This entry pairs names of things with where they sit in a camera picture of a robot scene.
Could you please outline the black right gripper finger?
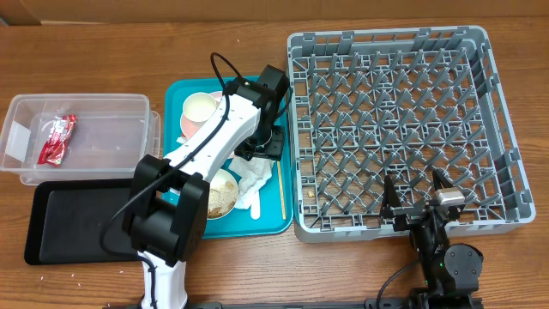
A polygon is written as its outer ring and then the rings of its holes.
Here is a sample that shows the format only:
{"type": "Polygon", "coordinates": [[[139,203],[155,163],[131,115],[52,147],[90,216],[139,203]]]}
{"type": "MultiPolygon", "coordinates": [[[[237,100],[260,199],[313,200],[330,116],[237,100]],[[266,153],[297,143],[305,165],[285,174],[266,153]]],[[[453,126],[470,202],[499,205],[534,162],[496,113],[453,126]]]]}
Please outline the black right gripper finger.
{"type": "Polygon", "coordinates": [[[382,217],[397,217],[405,215],[404,210],[401,208],[401,199],[398,196],[397,190],[393,183],[393,179],[387,174],[384,177],[383,185],[383,200],[380,209],[380,216],[382,217]]]}
{"type": "Polygon", "coordinates": [[[445,177],[444,173],[439,169],[432,170],[432,182],[435,191],[454,187],[454,185],[445,177]]]}

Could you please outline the white napkin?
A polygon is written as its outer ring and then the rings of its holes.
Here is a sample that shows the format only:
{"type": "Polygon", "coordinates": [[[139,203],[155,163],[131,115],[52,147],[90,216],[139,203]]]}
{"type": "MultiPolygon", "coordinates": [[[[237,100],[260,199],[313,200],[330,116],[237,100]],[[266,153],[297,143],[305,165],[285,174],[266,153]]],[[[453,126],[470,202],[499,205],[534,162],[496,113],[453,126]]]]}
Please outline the white napkin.
{"type": "Polygon", "coordinates": [[[248,209],[252,205],[254,196],[272,177],[273,165],[272,160],[256,157],[250,161],[237,156],[232,159],[228,169],[240,177],[236,209],[248,209]]]}

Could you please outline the white bowl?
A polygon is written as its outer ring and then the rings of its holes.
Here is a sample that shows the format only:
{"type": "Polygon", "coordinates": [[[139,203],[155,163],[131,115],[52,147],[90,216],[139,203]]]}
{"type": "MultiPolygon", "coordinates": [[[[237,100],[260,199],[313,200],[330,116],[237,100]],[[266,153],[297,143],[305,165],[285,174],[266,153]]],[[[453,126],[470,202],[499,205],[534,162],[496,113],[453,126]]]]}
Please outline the white bowl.
{"type": "Polygon", "coordinates": [[[220,169],[210,183],[208,196],[209,220],[216,220],[228,215],[238,200],[238,183],[226,170],[220,169]]]}

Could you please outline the red snack wrapper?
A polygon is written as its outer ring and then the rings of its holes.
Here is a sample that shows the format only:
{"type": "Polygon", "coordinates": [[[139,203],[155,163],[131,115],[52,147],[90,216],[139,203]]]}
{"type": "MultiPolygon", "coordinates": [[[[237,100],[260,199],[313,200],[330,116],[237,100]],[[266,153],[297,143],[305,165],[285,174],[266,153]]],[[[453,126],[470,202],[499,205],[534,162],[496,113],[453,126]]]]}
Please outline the red snack wrapper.
{"type": "Polygon", "coordinates": [[[55,118],[48,139],[39,154],[38,165],[59,167],[62,164],[77,121],[78,117],[75,114],[55,118]]]}

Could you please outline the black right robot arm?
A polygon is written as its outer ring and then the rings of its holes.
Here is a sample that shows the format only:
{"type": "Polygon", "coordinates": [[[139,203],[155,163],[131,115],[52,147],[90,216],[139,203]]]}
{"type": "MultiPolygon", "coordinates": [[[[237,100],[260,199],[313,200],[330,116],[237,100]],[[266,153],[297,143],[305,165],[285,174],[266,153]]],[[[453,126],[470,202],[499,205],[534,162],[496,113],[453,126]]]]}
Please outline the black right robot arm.
{"type": "Polygon", "coordinates": [[[418,258],[396,271],[377,293],[375,307],[400,308],[481,308],[482,299],[474,298],[484,256],[468,244],[451,244],[445,227],[458,219],[465,208],[462,192],[442,172],[432,172],[434,196],[412,209],[402,209],[393,179],[384,178],[380,216],[393,221],[396,232],[408,232],[418,258]],[[413,288],[404,298],[384,298],[387,286],[399,275],[420,266],[425,277],[423,288],[413,288]]]}

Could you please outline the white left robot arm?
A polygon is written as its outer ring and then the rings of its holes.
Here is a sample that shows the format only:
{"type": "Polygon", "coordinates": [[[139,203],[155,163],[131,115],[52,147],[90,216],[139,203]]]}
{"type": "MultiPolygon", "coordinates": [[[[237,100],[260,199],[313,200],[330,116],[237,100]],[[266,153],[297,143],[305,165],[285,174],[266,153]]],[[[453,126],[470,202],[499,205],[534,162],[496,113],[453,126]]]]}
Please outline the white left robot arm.
{"type": "Polygon", "coordinates": [[[285,133],[275,121],[290,88],[286,73],[268,65],[255,81],[238,76],[222,87],[223,100],[193,137],[136,166],[122,229],[144,268],[143,308],[185,307],[185,262],[202,240],[210,183],[229,155],[282,157],[285,133]]]}

